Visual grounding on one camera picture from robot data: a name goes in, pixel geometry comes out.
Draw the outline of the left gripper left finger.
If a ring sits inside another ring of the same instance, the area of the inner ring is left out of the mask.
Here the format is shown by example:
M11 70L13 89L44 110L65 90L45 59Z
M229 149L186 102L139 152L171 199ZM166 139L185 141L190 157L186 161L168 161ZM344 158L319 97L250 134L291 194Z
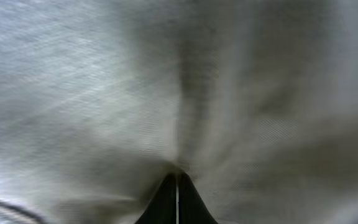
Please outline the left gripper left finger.
M135 224L176 224L177 181L168 174Z

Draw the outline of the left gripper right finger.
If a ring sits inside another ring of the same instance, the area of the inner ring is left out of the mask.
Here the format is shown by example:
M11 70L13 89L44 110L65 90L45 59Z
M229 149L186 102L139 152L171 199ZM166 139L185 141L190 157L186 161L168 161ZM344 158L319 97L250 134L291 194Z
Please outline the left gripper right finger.
M179 175L178 223L218 224L206 208L190 176L186 173Z

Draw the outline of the light blue denim shorts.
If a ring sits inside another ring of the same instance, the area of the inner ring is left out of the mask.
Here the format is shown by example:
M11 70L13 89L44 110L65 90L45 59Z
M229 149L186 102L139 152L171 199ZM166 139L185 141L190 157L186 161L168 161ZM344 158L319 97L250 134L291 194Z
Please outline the light blue denim shorts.
M358 1L0 1L0 223L358 223Z

